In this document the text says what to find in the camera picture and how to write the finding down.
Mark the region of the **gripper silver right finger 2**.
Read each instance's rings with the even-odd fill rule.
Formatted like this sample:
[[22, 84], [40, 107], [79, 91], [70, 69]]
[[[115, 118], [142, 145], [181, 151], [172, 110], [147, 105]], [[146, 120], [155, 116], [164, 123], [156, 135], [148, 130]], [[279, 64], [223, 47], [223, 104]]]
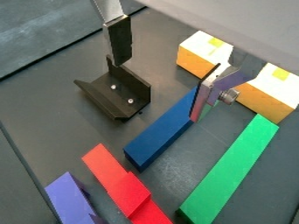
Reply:
[[239, 91], [234, 87], [253, 79], [253, 66], [249, 63], [243, 63], [241, 67], [223, 66], [218, 63], [198, 85], [190, 111], [191, 120], [197, 123], [217, 101], [230, 105], [239, 96]]

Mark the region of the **gripper black left finger 2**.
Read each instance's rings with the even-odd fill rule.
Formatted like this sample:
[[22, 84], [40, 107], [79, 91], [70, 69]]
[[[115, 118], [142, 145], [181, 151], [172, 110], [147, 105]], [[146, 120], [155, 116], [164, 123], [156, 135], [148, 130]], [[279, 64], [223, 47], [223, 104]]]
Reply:
[[119, 67], [132, 58], [131, 17], [124, 13], [119, 0], [90, 1], [103, 18], [112, 62]]

